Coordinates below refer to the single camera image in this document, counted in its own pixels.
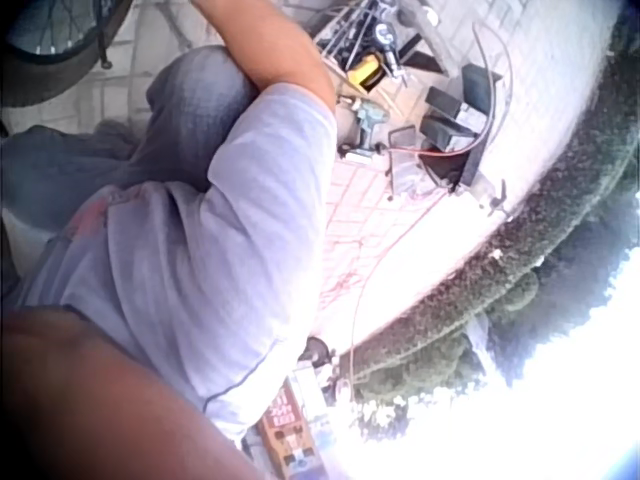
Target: sleeve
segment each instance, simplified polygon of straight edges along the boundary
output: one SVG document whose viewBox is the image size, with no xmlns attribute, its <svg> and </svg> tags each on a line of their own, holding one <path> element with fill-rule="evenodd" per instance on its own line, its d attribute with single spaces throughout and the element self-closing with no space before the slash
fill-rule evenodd
<svg viewBox="0 0 640 480">
<path fill-rule="evenodd" d="M 223 420 L 255 422 L 304 348 L 320 292 L 336 130 L 311 93 L 269 87 L 216 152 L 209 191 L 183 212 L 195 278 L 189 325 L 176 325 L 174 336 L 190 383 L 216 399 L 207 413 L 223 429 Z M 238 413 L 235 402 L 247 399 L 253 407 Z"/>
</svg>

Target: gray pants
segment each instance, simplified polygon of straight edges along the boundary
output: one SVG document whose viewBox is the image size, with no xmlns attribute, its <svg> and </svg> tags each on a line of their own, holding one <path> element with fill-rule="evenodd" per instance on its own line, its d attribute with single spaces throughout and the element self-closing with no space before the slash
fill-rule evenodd
<svg viewBox="0 0 640 480">
<path fill-rule="evenodd" d="M 204 192 L 214 153 L 257 94 L 226 49 L 194 49 L 149 87 L 152 115 L 139 145 L 100 130 L 69 135 L 40 126 L 5 140 L 3 208 L 29 226 L 59 232 L 106 185 L 180 181 Z M 2 250 L 4 298 L 18 279 L 8 248 Z"/>
</svg>

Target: yellow object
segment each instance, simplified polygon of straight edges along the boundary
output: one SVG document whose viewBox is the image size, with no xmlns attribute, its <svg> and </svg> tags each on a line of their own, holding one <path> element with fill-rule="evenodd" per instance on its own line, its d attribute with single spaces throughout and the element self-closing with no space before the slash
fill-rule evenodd
<svg viewBox="0 0 640 480">
<path fill-rule="evenodd" d="M 378 58 L 371 54 L 362 59 L 358 65 L 347 72 L 347 78 L 353 85 L 360 84 L 380 67 Z"/>
</svg>

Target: paved ground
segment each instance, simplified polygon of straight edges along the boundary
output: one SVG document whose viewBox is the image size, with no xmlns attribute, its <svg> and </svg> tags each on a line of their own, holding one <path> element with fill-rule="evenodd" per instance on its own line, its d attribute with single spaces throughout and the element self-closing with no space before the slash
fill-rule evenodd
<svg viewBox="0 0 640 480">
<path fill-rule="evenodd" d="M 304 22 L 313 14 L 309 8 L 317 10 L 330 3 L 306 0 L 281 6 Z M 486 21 L 508 41 L 515 74 L 513 102 L 481 171 L 494 184 L 507 182 L 507 207 L 511 208 L 568 140 L 606 55 L 618 3 L 431 0 L 431 4 L 442 20 L 440 32 L 461 63 L 467 58 L 480 62 L 471 34 L 474 20 Z M 169 11 L 183 35 L 170 28 Z M 103 118 L 132 119 L 139 127 L 149 115 L 144 92 L 155 74 L 181 52 L 215 43 L 220 43 L 216 32 L 186 1 L 136 0 L 109 50 L 112 70 L 97 67 L 63 95 L 35 107 L 5 109 L 2 117 L 13 131 L 40 123 L 66 132 L 89 132 Z M 495 69 L 505 73 L 506 59 L 497 43 L 488 36 L 485 43 Z M 416 113 L 416 105 L 434 81 L 442 82 L 429 76 L 413 80 L 416 84 L 410 92 L 392 83 L 382 86 L 402 112 L 392 112 L 393 125 L 405 124 Z M 339 112 L 339 124 L 342 135 L 352 131 L 348 113 Z M 384 129 L 379 132 L 383 139 L 384 133 Z M 358 301 L 357 341 L 392 321 L 449 275 L 504 220 L 499 214 L 487 218 L 469 196 L 446 198 L 389 251 L 437 199 L 416 204 L 388 201 L 386 168 L 383 163 L 374 168 L 340 161 L 335 165 L 316 333 L 339 351 L 350 344 Z"/>
</svg>

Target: sky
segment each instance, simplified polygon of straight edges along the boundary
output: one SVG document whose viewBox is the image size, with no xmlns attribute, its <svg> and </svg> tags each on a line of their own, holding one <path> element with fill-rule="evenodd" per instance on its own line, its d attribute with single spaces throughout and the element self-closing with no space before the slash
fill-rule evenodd
<svg viewBox="0 0 640 480">
<path fill-rule="evenodd" d="M 523 379 L 492 381 L 452 402 L 412 405 L 407 435 L 347 442 L 355 478 L 599 479 L 640 433 L 640 248 L 607 305 L 539 346 Z"/>
</svg>

